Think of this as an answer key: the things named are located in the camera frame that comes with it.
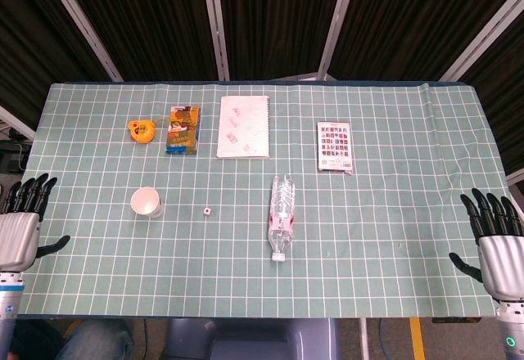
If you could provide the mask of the grey blue plastic stool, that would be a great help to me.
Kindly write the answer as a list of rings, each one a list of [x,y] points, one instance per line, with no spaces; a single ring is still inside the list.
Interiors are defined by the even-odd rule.
[[[341,360],[333,318],[169,320],[164,360]]]

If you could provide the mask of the black pleated curtain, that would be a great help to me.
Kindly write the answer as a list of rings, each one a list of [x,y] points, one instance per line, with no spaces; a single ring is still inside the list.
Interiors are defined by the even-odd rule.
[[[76,0],[127,82],[219,77],[206,0]],[[507,0],[350,0],[329,75],[437,80]],[[233,80],[319,69],[337,0],[220,0]],[[109,74],[60,0],[0,0],[0,106],[36,128],[53,83]],[[524,168],[524,12],[465,72],[507,173]]]

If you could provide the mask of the white paper cup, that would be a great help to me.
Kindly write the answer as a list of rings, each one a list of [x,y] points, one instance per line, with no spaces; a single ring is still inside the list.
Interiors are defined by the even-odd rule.
[[[136,214],[148,218],[160,217],[165,209],[159,192],[153,187],[137,189],[131,196],[130,204]]]

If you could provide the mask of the blue jeans leg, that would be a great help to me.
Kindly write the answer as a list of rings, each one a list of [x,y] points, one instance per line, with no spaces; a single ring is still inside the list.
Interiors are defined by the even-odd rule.
[[[129,360],[133,347],[123,320],[89,319],[73,330],[56,360]]]

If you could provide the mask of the yellow tape measure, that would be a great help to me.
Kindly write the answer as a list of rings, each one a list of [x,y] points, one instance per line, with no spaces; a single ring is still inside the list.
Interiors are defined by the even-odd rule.
[[[140,144],[151,142],[156,135],[158,119],[136,119],[128,122],[128,130],[131,138]]]

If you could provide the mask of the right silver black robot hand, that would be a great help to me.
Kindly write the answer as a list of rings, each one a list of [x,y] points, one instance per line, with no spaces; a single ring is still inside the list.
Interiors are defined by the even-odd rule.
[[[480,266],[449,253],[452,264],[480,282],[498,302],[524,303],[524,225],[511,200],[473,188],[460,196],[468,217]]]

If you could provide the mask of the green checked tablecloth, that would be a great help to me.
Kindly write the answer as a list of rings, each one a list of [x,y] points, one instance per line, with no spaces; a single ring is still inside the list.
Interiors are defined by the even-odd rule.
[[[269,97],[269,158],[217,157],[220,101]],[[165,152],[172,106],[199,106],[195,155]],[[158,119],[135,142],[128,122]],[[354,173],[318,169],[318,122],[350,125]],[[449,253],[477,262],[460,200],[508,191],[475,90],[463,84],[55,84],[25,176],[57,179],[25,272],[37,316],[484,316],[494,305]],[[284,262],[268,240],[273,179],[295,184]],[[130,204],[153,187],[158,218]],[[211,208],[209,216],[204,208]]]

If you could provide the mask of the white metal frame post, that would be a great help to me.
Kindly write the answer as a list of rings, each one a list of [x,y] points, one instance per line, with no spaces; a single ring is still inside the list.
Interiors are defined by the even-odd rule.
[[[221,0],[206,0],[219,81],[229,81],[227,45]]]
[[[111,81],[123,82],[124,79],[118,71],[114,61],[111,59],[109,52],[106,50],[102,40],[98,36],[96,30],[93,28],[91,22],[87,18],[83,8],[79,5],[77,0],[60,0],[71,19],[83,35],[88,45],[93,50],[94,55],[100,61],[102,67],[107,72]]]
[[[446,72],[442,74],[440,81],[459,81],[523,12],[524,0],[506,0]]]
[[[343,26],[349,4],[350,0],[337,0],[336,2],[326,42],[323,48],[323,54],[319,63],[316,76],[317,80],[325,80],[327,78],[328,69],[332,61],[332,56],[337,45],[337,40],[340,36],[341,28]]]
[[[35,131],[2,106],[0,106],[0,120],[14,128],[30,141],[34,140]]]

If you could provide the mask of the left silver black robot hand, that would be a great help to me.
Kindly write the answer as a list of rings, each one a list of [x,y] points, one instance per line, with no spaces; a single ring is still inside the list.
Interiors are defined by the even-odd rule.
[[[40,227],[56,182],[43,173],[26,182],[15,182],[9,189],[0,205],[0,272],[23,272],[36,259],[55,254],[70,241],[65,235],[53,244],[39,244]]]

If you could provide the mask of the clear plastic water bottle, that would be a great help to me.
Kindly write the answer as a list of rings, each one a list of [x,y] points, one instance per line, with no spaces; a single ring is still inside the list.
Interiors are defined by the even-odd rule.
[[[269,206],[268,240],[271,259],[284,262],[290,247],[295,220],[295,184],[289,174],[277,175],[273,179]]]

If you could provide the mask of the white spiral notebook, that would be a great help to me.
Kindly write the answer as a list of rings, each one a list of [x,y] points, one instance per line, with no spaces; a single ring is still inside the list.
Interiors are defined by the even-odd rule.
[[[269,158],[268,96],[221,98],[217,157]]]

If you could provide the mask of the colourful orange blue carton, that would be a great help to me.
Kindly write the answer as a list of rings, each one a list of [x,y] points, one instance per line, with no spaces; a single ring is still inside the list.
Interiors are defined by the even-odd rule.
[[[170,155],[195,155],[200,131],[199,106],[172,106],[165,152]]]

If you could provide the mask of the white card box with pictures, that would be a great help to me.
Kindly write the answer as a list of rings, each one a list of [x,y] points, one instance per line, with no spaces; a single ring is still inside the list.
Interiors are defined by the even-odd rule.
[[[354,173],[350,125],[318,122],[318,169]]]

